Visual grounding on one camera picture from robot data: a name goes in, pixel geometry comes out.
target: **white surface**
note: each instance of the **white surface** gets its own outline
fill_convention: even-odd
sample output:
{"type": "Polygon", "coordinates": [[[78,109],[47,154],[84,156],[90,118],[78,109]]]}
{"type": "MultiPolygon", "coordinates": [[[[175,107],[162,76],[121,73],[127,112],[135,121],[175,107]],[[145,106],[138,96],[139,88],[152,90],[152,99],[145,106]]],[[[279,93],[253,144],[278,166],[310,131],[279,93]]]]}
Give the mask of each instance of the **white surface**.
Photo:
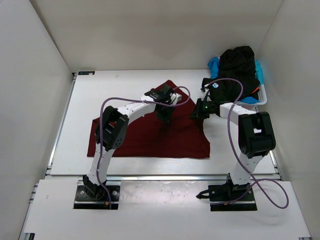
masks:
{"type": "Polygon", "coordinates": [[[72,74],[27,0],[0,4],[0,239],[18,239],[72,74]]]}
{"type": "Polygon", "coordinates": [[[320,240],[320,1],[285,0],[261,46],[276,159],[320,240]]]}
{"type": "MultiPolygon", "coordinates": [[[[53,160],[52,175],[83,175],[91,168],[93,157],[87,157],[92,120],[100,113],[102,102],[109,97],[138,99],[151,88],[166,80],[177,86],[186,86],[194,102],[202,96],[200,91],[209,70],[131,70],[96,71],[95,75],[79,75],[76,79],[68,112],[53,160]]],[[[123,101],[109,103],[114,107],[126,104],[123,101]]],[[[210,142],[210,159],[114,157],[108,175],[153,175],[153,174],[227,174],[236,164],[227,133],[227,120],[212,115],[203,124],[204,133],[210,142]]],[[[238,147],[238,128],[231,124],[233,141],[238,147]]],[[[274,173],[270,156],[257,166],[255,173],[274,173]]]]}
{"type": "Polygon", "coordinates": [[[73,72],[204,69],[258,51],[282,0],[32,0],[73,72]]]}
{"type": "MultiPolygon", "coordinates": [[[[73,209],[76,179],[41,180],[25,233],[34,240],[57,239],[214,239],[298,240],[309,237],[290,182],[281,182],[290,205],[274,207],[254,186],[258,211],[210,212],[208,199],[197,199],[205,181],[123,181],[118,210],[73,209]]],[[[278,186],[262,182],[280,205],[286,200],[278,186]]]]}

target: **black fabric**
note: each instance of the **black fabric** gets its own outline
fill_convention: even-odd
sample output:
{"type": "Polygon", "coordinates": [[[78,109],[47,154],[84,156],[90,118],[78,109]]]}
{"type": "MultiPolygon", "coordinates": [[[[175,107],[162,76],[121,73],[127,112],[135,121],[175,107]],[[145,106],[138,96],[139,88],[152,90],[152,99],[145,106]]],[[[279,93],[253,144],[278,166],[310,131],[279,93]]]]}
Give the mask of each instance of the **black fabric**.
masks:
{"type": "MultiPolygon", "coordinates": [[[[202,87],[216,79],[232,78],[243,84],[243,94],[240,99],[253,97],[258,100],[257,87],[260,82],[255,77],[255,54],[251,47],[240,46],[228,49],[220,57],[218,77],[204,78],[202,87]]],[[[210,85],[210,98],[215,102],[234,102],[239,96],[241,87],[235,81],[218,81],[218,87],[210,85]]]]}

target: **cable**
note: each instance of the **cable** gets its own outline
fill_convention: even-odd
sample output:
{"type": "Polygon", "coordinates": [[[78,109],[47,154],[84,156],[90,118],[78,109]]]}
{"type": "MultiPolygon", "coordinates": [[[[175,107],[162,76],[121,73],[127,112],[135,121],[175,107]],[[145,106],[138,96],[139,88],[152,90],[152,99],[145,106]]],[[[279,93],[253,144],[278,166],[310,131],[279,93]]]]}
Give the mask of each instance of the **cable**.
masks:
{"type": "Polygon", "coordinates": [[[234,81],[236,83],[238,83],[240,86],[241,86],[241,91],[240,91],[240,94],[239,96],[234,100],[230,110],[229,110],[229,113],[228,113],[228,118],[227,118],[227,131],[228,131],[228,137],[229,137],[229,141],[230,141],[230,145],[231,145],[231,148],[232,148],[232,151],[233,151],[233,154],[236,158],[236,160],[238,161],[238,163],[240,164],[240,166],[252,177],[254,183],[251,184],[248,189],[246,190],[246,192],[240,196],[239,198],[235,199],[235,200],[230,200],[230,201],[223,201],[223,202],[216,202],[216,203],[211,203],[211,205],[222,205],[222,204],[230,204],[230,203],[234,203],[238,200],[240,200],[244,195],[247,194],[247,192],[249,192],[249,190],[255,185],[257,184],[258,187],[261,189],[261,191],[263,192],[263,194],[266,196],[266,198],[274,205],[276,206],[277,208],[279,209],[286,209],[288,206],[289,206],[289,196],[286,192],[286,190],[284,189],[283,186],[281,186],[280,183],[278,183],[277,181],[273,180],[273,179],[268,179],[268,178],[263,178],[263,179],[256,179],[255,176],[246,168],[246,166],[243,165],[243,163],[240,161],[238,155],[237,155],[237,152],[236,152],[236,149],[235,149],[235,145],[234,145],[234,142],[232,141],[232,137],[231,137],[231,130],[230,130],[230,122],[231,122],[231,113],[232,113],[232,110],[234,109],[235,105],[236,105],[236,102],[239,101],[239,99],[241,98],[242,96],[242,93],[244,92],[244,86],[242,85],[242,83],[239,81],[239,80],[236,80],[236,79],[233,79],[233,78],[220,78],[220,79],[217,79],[217,80],[214,80],[210,83],[207,84],[208,85],[211,85],[215,82],[218,82],[218,81],[226,81],[226,80],[229,80],[229,81],[234,81]],[[264,190],[264,188],[259,184],[259,182],[261,181],[270,181],[270,182],[273,182],[275,184],[277,184],[281,190],[283,191],[284,195],[285,195],[285,198],[286,198],[286,204],[285,206],[279,206],[278,204],[276,204],[271,198],[270,196],[266,193],[266,191],[264,190]]]}
{"type": "Polygon", "coordinates": [[[179,106],[182,106],[182,105],[186,104],[190,100],[191,93],[190,93],[189,89],[186,88],[185,86],[177,86],[173,90],[176,90],[176,89],[185,89],[188,92],[187,100],[185,100],[184,102],[175,104],[175,105],[170,105],[170,104],[165,104],[165,103],[162,103],[162,102],[155,102],[155,101],[135,100],[135,99],[122,98],[122,97],[110,97],[110,98],[104,100],[104,102],[102,103],[101,108],[100,108],[100,121],[99,121],[99,128],[100,128],[99,129],[99,133],[100,133],[100,156],[99,156],[99,160],[98,160],[97,165],[96,165],[96,178],[98,180],[98,183],[104,188],[104,190],[107,193],[107,197],[109,198],[109,208],[110,209],[111,209],[110,192],[109,192],[108,188],[100,181],[100,178],[99,178],[99,166],[100,166],[100,162],[101,162],[101,159],[102,159],[103,143],[104,143],[102,117],[103,117],[104,108],[105,108],[106,103],[108,101],[111,101],[111,100],[121,100],[121,101],[127,101],[127,102],[132,102],[132,103],[158,104],[158,105],[165,106],[165,107],[179,107],[179,106]]]}

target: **red cloth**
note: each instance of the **red cloth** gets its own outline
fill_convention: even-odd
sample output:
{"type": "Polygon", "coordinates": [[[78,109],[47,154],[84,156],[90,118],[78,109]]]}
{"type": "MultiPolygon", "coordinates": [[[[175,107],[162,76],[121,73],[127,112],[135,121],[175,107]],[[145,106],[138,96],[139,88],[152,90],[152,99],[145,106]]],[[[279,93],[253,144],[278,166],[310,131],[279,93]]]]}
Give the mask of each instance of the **red cloth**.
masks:
{"type": "MultiPolygon", "coordinates": [[[[176,87],[170,80],[165,84],[176,87]]],[[[180,89],[176,92],[182,95],[180,103],[188,98],[180,89]]],[[[203,120],[190,119],[195,107],[192,100],[176,107],[169,124],[157,119],[156,112],[133,121],[127,128],[123,144],[115,150],[113,157],[209,158],[210,143],[204,134],[203,120]]],[[[93,157],[96,151],[95,129],[98,124],[99,118],[92,121],[88,157],[93,157]]]]}

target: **pile of clothes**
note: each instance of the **pile of clothes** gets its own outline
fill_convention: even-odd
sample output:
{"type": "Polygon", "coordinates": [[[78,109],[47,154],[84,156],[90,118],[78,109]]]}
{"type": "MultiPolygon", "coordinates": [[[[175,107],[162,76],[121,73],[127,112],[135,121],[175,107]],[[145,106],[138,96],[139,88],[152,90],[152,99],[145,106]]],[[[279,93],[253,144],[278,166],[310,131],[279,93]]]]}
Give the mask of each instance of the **pile of clothes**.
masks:
{"type": "MultiPolygon", "coordinates": [[[[208,67],[211,71],[210,78],[204,78],[202,88],[216,79],[232,78],[243,84],[241,102],[255,104],[259,102],[259,86],[264,83],[263,72],[254,51],[249,46],[240,46],[226,50],[220,57],[214,57],[208,67]]],[[[241,87],[234,81],[219,81],[208,87],[212,101],[234,102],[238,97],[241,87]]]]}

